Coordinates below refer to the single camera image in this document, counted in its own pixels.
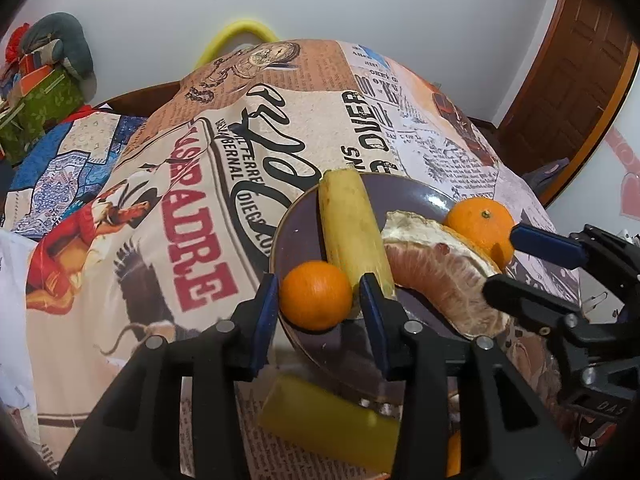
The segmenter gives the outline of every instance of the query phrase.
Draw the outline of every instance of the brown door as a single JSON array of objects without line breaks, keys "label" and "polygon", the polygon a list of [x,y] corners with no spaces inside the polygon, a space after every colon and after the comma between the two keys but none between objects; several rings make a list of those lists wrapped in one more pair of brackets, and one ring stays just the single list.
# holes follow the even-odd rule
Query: brown door
[{"label": "brown door", "polygon": [[523,174],[571,160],[614,94],[631,44],[603,0],[559,0],[538,57],[498,129],[504,163]]}]

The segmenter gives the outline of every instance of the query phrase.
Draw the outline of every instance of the plate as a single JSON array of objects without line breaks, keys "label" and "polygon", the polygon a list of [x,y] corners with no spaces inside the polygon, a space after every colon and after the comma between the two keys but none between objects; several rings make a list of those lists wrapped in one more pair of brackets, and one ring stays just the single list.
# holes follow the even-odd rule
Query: plate
[{"label": "plate", "polygon": [[[388,211],[411,211],[442,222],[455,204],[441,191],[404,176],[386,173],[361,173],[361,176],[381,231]],[[270,272],[282,281],[299,264],[325,259],[318,186],[315,186],[301,195],[280,221],[271,250]],[[437,311],[426,306],[419,293],[398,288],[396,294],[405,310],[437,333],[459,337]],[[371,355],[363,319],[346,320],[322,334],[302,332],[282,316],[280,322],[292,345],[334,380],[368,400],[402,403],[404,386],[382,378]]]}]

